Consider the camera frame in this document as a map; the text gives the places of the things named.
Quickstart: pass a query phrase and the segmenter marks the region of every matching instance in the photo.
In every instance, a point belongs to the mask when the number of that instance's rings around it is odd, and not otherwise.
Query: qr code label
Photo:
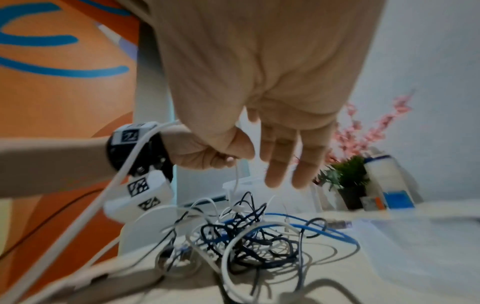
[[[121,133],[121,142],[135,142],[139,139],[139,130],[125,130]]]
[[[153,208],[153,207],[155,207],[159,204],[160,204],[160,200],[156,197],[153,197],[153,198],[150,198],[150,199],[146,200],[143,203],[138,204],[138,206],[143,211],[147,211],[147,210],[149,210],[149,209],[151,209],[151,208]]]
[[[139,195],[140,193],[150,189],[149,185],[147,184],[147,180],[144,177],[128,184],[127,187],[131,197]]]

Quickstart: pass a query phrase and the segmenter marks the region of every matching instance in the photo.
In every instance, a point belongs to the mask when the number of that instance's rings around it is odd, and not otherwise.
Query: plant pot
[[[364,207],[360,198],[366,196],[365,186],[343,188],[339,189],[338,192],[349,210],[357,210]]]

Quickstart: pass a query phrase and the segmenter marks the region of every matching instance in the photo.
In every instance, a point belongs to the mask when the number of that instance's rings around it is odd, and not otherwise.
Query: blue stripe
[[[17,18],[56,11],[60,11],[60,7],[50,2],[28,3],[0,9],[0,44],[24,47],[55,47],[78,42],[78,39],[71,35],[35,37],[9,35],[1,32],[2,27]]]
[[[0,57],[0,66],[11,68],[14,70],[29,72],[40,75],[49,75],[49,76],[63,76],[71,78],[97,78],[97,77],[108,77],[115,76],[126,73],[129,71],[129,68],[126,66],[119,66],[115,68],[108,69],[99,69],[99,70],[65,70],[65,69],[54,69],[46,68],[31,64],[26,64],[11,59]]]
[[[88,5],[91,5],[93,6],[94,8],[97,8],[99,10],[102,10],[102,11],[105,11],[107,13],[110,13],[110,14],[115,14],[115,15],[120,15],[120,16],[130,16],[130,12],[124,10],[124,9],[117,9],[117,8],[111,8],[111,7],[107,7],[107,6],[104,6],[102,4],[99,4],[99,3],[96,3],[96,2],[93,2],[91,0],[79,0],[85,4],[88,4]]]

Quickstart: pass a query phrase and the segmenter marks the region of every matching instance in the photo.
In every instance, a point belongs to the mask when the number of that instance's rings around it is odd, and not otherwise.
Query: white device
[[[173,197],[169,180],[161,171],[153,170],[116,187],[103,206],[103,211],[114,221],[128,223],[153,207],[170,203]]]

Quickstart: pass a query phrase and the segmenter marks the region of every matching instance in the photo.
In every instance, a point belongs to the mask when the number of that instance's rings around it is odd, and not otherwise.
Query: white wall
[[[378,147],[413,176],[424,200],[480,197],[479,16],[478,0],[389,0],[350,98],[369,127],[394,97],[416,89],[413,111]],[[246,117],[241,124],[258,148],[259,127]],[[265,167],[256,159],[250,172]]]

